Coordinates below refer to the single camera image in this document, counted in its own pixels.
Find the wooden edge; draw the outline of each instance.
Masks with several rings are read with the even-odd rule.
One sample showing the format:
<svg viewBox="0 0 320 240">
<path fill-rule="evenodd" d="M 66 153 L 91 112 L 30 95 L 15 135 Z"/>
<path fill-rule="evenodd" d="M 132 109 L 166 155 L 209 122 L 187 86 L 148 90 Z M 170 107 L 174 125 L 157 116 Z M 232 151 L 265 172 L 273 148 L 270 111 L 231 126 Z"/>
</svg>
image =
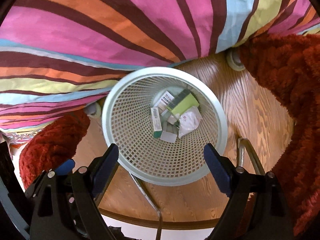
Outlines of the wooden edge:
<svg viewBox="0 0 320 240">
<path fill-rule="evenodd" d="M 159 221 L 155 220 L 146 220 L 140 218 L 133 218 L 124 215 L 120 215 L 117 213 L 113 213 L 111 211 L 105 210 L 103 208 L 99 208 L 101 215 L 148 228 L 158 228 Z M 205 228 L 214 228 L 219 219 L 211 219 L 211 220 L 202 220 L 202 221 L 190 221 L 190 222 L 166 222 L 164 221 L 162 224 L 162 229 L 170 229 L 170 230 L 194 230 L 194 229 L 205 229 Z"/>
</svg>

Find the striped fabric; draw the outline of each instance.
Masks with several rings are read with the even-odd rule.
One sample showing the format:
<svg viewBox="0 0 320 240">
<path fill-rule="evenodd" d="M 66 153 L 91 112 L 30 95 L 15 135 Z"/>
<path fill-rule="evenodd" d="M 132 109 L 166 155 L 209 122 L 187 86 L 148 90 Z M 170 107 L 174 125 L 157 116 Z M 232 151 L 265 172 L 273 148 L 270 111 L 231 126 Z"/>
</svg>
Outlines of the striped fabric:
<svg viewBox="0 0 320 240">
<path fill-rule="evenodd" d="M 309 0 L 17 0 L 0 27 L 0 130 L 28 141 L 131 71 L 319 23 Z"/>
</svg>

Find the white floor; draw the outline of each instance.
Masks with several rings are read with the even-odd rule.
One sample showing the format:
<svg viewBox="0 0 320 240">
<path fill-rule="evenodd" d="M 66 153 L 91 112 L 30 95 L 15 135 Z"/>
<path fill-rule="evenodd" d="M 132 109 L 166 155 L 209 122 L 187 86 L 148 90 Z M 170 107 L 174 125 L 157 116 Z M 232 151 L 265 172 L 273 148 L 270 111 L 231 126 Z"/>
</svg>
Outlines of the white floor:
<svg viewBox="0 0 320 240">
<path fill-rule="evenodd" d="M 108 226 L 121 227 L 122 233 L 131 238 L 141 240 L 155 240 L 156 228 L 145 228 L 124 223 L 106 216 L 102 216 Z M 199 230 L 162 230 L 161 240 L 204 240 L 213 228 Z"/>
</svg>

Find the crumpled plastic bag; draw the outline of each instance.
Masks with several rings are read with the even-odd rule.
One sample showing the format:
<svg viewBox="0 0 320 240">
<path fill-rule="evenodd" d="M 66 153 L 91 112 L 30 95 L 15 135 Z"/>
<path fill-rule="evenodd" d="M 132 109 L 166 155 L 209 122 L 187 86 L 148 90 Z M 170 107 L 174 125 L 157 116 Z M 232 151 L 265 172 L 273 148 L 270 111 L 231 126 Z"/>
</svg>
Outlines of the crumpled plastic bag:
<svg viewBox="0 0 320 240">
<path fill-rule="evenodd" d="M 179 118 L 179 138 L 197 129 L 201 120 L 202 116 L 198 108 L 196 106 L 190 107 Z"/>
</svg>

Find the wooden surface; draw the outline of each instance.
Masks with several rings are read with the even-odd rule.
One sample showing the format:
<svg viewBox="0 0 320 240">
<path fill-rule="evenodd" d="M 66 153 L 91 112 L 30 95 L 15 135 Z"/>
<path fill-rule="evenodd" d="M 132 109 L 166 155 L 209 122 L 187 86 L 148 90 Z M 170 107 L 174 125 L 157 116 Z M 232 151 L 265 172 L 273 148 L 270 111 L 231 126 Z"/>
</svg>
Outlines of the wooden surface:
<svg viewBox="0 0 320 240">
<path fill-rule="evenodd" d="M 228 142 L 224 153 L 236 164 L 236 138 L 247 137 L 265 171 L 270 170 L 288 145 L 293 121 L 274 96 L 261 88 L 247 71 L 233 71 L 224 52 L 194 60 L 178 67 L 204 82 L 217 96 L 228 120 Z M 92 120 L 87 136 L 78 146 L 76 166 L 88 165 L 103 155 L 104 142 L 99 120 Z M 244 167 L 254 173 L 248 156 Z M 164 221 L 188 222 L 219 218 L 228 198 L 221 194 L 211 174 L 184 186 L 164 187 L 147 183 L 147 188 L 162 209 Z M 122 167 L 117 170 L 99 208 L 127 217 L 158 220 Z"/>
</svg>

